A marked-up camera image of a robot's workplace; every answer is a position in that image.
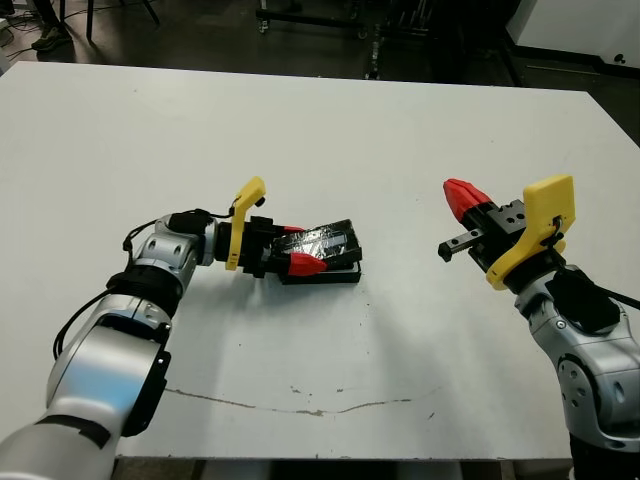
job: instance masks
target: person's shoe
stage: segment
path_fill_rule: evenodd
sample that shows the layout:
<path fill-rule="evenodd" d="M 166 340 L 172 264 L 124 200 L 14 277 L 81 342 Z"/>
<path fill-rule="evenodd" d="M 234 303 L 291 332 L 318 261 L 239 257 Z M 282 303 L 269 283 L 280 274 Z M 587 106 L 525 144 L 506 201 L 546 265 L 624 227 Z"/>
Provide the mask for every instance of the person's shoe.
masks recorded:
<path fill-rule="evenodd" d="M 31 48 L 37 52 L 50 52 L 71 41 L 71 35 L 63 27 L 45 25 L 42 36 L 31 44 Z"/>

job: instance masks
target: white table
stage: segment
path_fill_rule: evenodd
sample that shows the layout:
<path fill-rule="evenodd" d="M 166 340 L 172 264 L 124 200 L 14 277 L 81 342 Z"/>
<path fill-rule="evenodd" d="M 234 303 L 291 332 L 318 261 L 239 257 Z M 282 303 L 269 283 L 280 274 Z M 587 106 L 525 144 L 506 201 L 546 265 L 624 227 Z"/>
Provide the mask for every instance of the white table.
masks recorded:
<path fill-rule="evenodd" d="M 506 203 L 571 173 L 566 258 L 638 294 L 640 151 L 587 94 L 18 63 L 0 104 L 0 436 L 41 414 L 52 340 L 123 267 L 129 229 L 224 211 L 262 175 L 261 215 L 353 220 L 362 281 L 198 270 L 169 348 L 185 393 L 166 392 L 122 454 L 569 456 L 553 368 L 513 296 L 436 249 L 463 231 L 446 178 Z"/>

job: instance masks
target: scratch mark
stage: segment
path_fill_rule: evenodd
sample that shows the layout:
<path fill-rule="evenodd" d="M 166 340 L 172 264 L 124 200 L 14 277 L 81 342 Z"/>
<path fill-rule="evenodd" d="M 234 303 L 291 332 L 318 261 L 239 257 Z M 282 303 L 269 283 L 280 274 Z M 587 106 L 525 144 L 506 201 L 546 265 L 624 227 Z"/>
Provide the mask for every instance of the scratch mark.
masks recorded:
<path fill-rule="evenodd" d="M 295 413 L 297 415 L 310 415 L 312 417 L 324 417 L 325 415 L 340 415 L 343 413 L 349 413 L 349 412 L 353 412 L 354 410 L 360 410 L 362 408 L 369 408 L 369 407 L 378 407 L 378 406 L 382 406 L 382 405 L 391 405 L 392 403 L 407 403 L 407 402 L 413 402 L 415 400 L 420 400 L 423 398 L 426 398 L 430 395 L 433 395 L 434 393 L 436 393 L 438 390 L 440 390 L 441 388 L 443 388 L 443 386 L 439 386 L 434 388 L 433 390 L 427 392 L 424 395 L 421 395 L 419 397 L 416 398 L 400 398 L 400 399 L 394 399 L 394 400 L 385 400 L 385 401 L 379 401 L 379 402 L 367 402 L 367 403 L 361 403 L 359 405 L 354 405 L 353 407 L 349 407 L 346 408 L 344 410 L 283 410 L 280 408 L 266 408 L 266 407 L 259 407 L 257 405 L 249 405 L 246 403 L 240 403 L 240 402 L 232 402 L 231 400 L 224 400 L 222 398 L 216 398 L 216 397 L 207 397 L 206 395 L 198 395 L 196 393 L 188 393 L 188 392 L 183 392 L 182 390 L 178 390 L 177 388 L 165 388 L 166 392 L 171 392 L 171 393 L 175 393 L 177 395 L 182 395 L 184 397 L 190 397 L 190 398 L 198 398 L 200 400 L 209 400 L 210 402 L 216 402 L 216 403 L 222 403 L 225 405 L 231 405 L 233 407 L 242 407 L 242 408 L 250 408 L 250 409 L 255 409 L 255 410 L 262 410 L 265 412 L 276 412 L 276 413 Z M 431 414 L 431 416 L 429 417 L 429 419 L 431 419 L 434 415 L 436 414 L 436 412 L 433 412 Z"/>
<path fill-rule="evenodd" d="M 182 390 L 165 388 L 167 392 L 176 393 L 178 395 L 182 395 L 183 397 L 191 397 L 191 398 L 200 398 L 201 400 L 209 400 L 210 402 L 218 402 L 224 403 L 226 405 L 233 405 L 234 407 L 242 407 L 242 408 L 256 408 L 255 405 L 247 405 L 246 403 L 232 402 L 231 400 L 223 400 L 221 398 L 215 397 L 207 397 L 206 395 L 198 395 L 196 393 L 187 393 Z"/>
<path fill-rule="evenodd" d="M 356 405 L 355 407 L 347 408 L 346 410 L 339 410 L 339 411 L 333 412 L 333 413 L 347 413 L 347 412 L 353 412 L 354 410 L 358 410 L 360 408 L 376 407 L 378 405 L 389 405 L 391 403 L 411 402 L 411 401 L 412 400 L 410 398 L 403 398 L 401 400 L 387 400 L 386 402 L 368 402 L 368 403 L 363 403 L 363 404 L 360 404 L 360 405 Z"/>
<path fill-rule="evenodd" d="M 322 417 L 325 413 L 324 410 L 316 410 L 315 412 L 312 412 L 311 410 L 296 410 L 295 412 L 292 413 L 299 413 L 301 415 L 311 415 L 312 417 Z"/>

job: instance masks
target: red gripper fingertip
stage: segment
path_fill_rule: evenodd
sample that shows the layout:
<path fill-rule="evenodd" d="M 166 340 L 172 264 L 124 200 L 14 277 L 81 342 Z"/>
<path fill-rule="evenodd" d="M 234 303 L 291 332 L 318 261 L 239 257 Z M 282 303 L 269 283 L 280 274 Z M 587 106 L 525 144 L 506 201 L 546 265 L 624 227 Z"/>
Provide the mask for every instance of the red gripper fingertip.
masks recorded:
<path fill-rule="evenodd" d="M 450 178 L 444 182 L 444 195 L 456 219 L 460 222 L 465 212 L 491 199 L 469 182 Z"/>

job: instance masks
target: floor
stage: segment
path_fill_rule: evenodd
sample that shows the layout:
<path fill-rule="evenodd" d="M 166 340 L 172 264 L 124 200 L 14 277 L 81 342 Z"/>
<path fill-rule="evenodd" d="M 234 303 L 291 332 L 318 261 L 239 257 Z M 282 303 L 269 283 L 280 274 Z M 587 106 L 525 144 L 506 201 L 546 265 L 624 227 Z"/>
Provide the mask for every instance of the floor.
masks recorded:
<path fill-rule="evenodd" d="M 160 27 L 156 27 L 138 0 L 128 0 L 128 3 L 121 7 L 117 0 L 96 1 L 96 8 L 104 9 L 95 13 L 93 43 L 90 43 L 84 36 L 86 0 L 68 0 L 67 25 L 74 38 L 73 45 L 49 54 L 36 55 L 32 50 L 25 51 L 13 61 L 98 63 L 354 79 L 363 78 L 369 69 L 372 35 L 359 40 L 354 32 L 281 22 L 272 22 L 269 31 L 262 35 L 257 30 L 254 16 L 255 0 L 155 0 L 152 5 L 160 17 Z M 269 3 L 278 7 L 282 0 L 269 0 Z M 376 6 L 383 3 L 382 0 L 368 2 L 364 20 L 369 25 L 382 17 L 382 10 Z M 307 1 L 304 4 L 309 8 L 308 13 L 318 15 L 341 15 L 344 11 L 344 0 Z M 31 42 L 39 37 L 37 22 L 13 20 L 12 23 L 16 24 L 16 28 L 11 29 L 13 40 L 7 31 L 0 32 L 0 45 L 9 43 L 4 48 L 9 56 L 29 48 Z M 523 86 L 589 92 L 640 145 L 640 80 L 602 75 L 580 64 L 519 57 L 513 52 L 510 58 Z M 429 82 L 434 78 L 428 52 L 419 44 L 387 41 L 382 46 L 379 63 L 382 80 Z M 463 83 L 514 86 L 500 52 L 490 48 L 471 56 L 463 74 Z M 474 477 L 470 472 L 476 467 L 472 467 L 463 468 L 465 478 L 493 478 L 487 476 L 486 472 Z M 488 467 L 480 465 L 478 468 L 482 470 Z M 145 460 L 121 461 L 114 478 L 201 478 L 202 468 L 201 464 L 192 460 L 176 460 L 170 465 L 157 465 Z M 280 465 L 278 478 L 299 476 L 292 474 L 291 468 Z M 535 476 L 518 478 L 562 478 L 566 465 L 560 468 L 562 473 L 556 476 L 540 473 L 544 468 L 534 468 L 533 471 L 537 472 Z"/>

